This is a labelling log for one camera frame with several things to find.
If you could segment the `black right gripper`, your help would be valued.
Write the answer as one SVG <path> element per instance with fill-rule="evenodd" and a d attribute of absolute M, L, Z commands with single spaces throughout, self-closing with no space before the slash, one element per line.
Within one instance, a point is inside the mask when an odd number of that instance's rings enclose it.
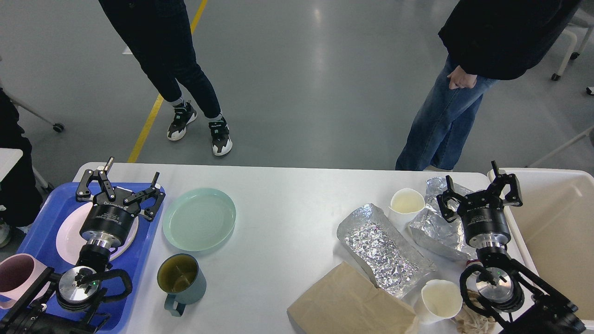
<path fill-rule="evenodd" d="M 446 175 L 447 188 L 436 198 L 447 223 L 457 218 L 462 221 L 465 241 L 474 249 L 507 245 L 511 236 L 503 207 L 523 205 L 516 174 L 500 173 L 496 161 L 491 165 L 496 177 L 484 192 L 457 193 L 452 178 Z"/>

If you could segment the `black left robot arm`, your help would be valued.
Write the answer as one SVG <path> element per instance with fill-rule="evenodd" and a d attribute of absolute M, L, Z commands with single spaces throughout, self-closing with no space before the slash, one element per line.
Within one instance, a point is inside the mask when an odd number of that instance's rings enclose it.
<path fill-rule="evenodd" d="M 87 169 L 74 200 L 90 203 L 80 228 L 76 263 L 63 272 L 51 266 L 32 270 L 15 287 L 16 297 L 1 319 L 3 334 L 95 334 L 110 319 L 103 304 L 120 302 L 132 293 L 132 279 L 112 267 L 112 254 L 127 241 L 135 220 L 152 222 L 165 199 L 157 184 L 159 173 L 142 190 L 113 185 L 109 178 L 113 158 L 101 169 Z"/>

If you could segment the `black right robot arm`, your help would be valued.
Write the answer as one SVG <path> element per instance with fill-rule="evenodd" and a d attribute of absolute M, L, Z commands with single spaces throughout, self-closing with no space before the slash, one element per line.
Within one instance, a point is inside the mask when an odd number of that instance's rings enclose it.
<path fill-rule="evenodd" d="M 494 319 L 503 334 L 583 333 L 577 305 L 507 253 L 511 234 L 504 208 L 523 201 L 516 175 L 491 165 L 495 178 L 485 190 L 459 194 L 447 175 L 447 188 L 436 197 L 441 216 L 448 223 L 461 219 L 465 243 L 477 253 L 478 264 L 460 275 L 463 302 Z"/>

